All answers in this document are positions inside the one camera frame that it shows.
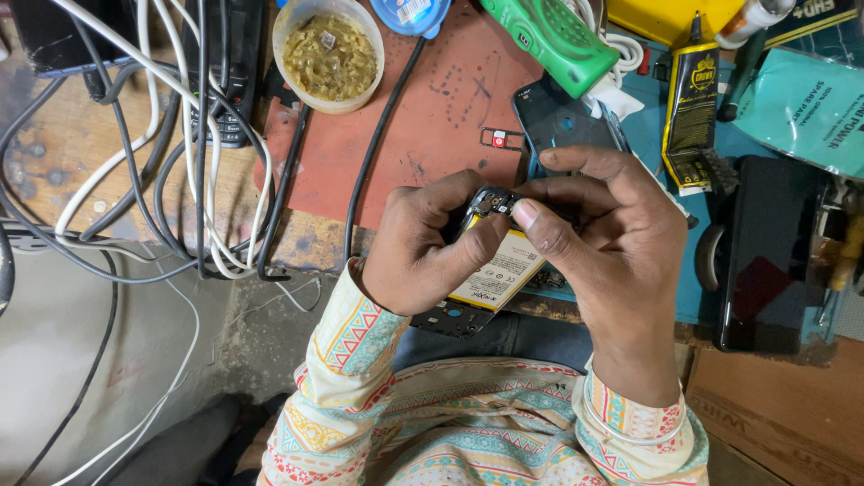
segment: man's right hand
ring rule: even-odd
[[[545,150],[543,166],[584,176],[537,179],[516,189],[528,240],[573,286],[594,342],[594,372],[645,406],[679,397],[673,332],[687,221],[635,157],[573,145]],[[575,208],[571,225],[539,201]]]

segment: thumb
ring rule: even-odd
[[[463,233],[453,245],[438,250],[429,263],[439,269],[442,285],[453,290],[492,261],[510,230],[503,214],[490,214]]]
[[[588,262],[593,248],[580,238],[570,223],[533,199],[520,199],[513,205],[513,219],[528,241],[559,271],[572,278],[576,268]]]

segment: glue tube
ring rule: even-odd
[[[696,12],[687,44],[672,51],[663,156],[679,195],[711,190],[711,169],[704,153],[714,148],[717,107],[717,42],[702,41],[702,18]]]

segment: blue container lid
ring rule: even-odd
[[[404,35],[438,35],[450,0],[370,0],[381,22]]]

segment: man's left hand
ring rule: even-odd
[[[480,174],[466,169],[424,188],[393,189],[365,263],[361,290],[390,312],[413,316],[432,309],[489,263],[510,229],[503,215],[483,218],[453,245],[445,245],[439,233],[449,212],[485,184]]]

